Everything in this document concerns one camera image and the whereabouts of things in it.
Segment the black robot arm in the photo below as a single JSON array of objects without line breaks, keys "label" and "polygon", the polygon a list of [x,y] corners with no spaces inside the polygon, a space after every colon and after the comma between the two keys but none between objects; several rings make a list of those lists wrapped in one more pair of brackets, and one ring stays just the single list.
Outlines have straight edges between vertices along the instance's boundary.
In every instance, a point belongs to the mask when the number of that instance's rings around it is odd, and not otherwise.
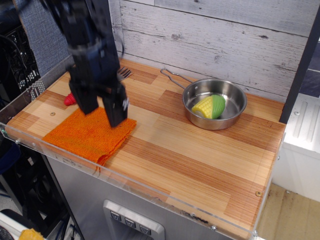
[{"label": "black robot arm", "polygon": [[69,88],[84,114],[98,108],[102,99],[112,127],[128,117],[129,100],[118,78],[120,61],[107,0],[43,0],[64,35],[74,66]]}]

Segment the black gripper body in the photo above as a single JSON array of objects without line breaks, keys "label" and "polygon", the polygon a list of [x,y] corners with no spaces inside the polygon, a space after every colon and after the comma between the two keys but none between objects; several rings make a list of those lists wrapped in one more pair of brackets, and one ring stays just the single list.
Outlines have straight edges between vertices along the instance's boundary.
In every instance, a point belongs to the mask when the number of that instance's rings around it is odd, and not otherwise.
[{"label": "black gripper body", "polygon": [[66,39],[75,63],[68,69],[72,81],[88,85],[101,98],[108,88],[123,86],[117,78],[120,61],[112,34],[67,34]]}]

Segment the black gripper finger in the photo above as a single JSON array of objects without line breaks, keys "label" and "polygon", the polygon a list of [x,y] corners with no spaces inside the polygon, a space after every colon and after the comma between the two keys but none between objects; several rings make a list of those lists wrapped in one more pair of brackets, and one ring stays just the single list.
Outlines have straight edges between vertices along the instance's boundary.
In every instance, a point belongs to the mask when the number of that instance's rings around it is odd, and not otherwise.
[{"label": "black gripper finger", "polygon": [[128,118],[129,99],[124,86],[107,88],[102,102],[112,128],[117,127]]},{"label": "black gripper finger", "polygon": [[71,93],[80,110],[85,114],[90,114],[98,108],[97,95],[88,87],[81,83],[71,80],[69,82]]}]

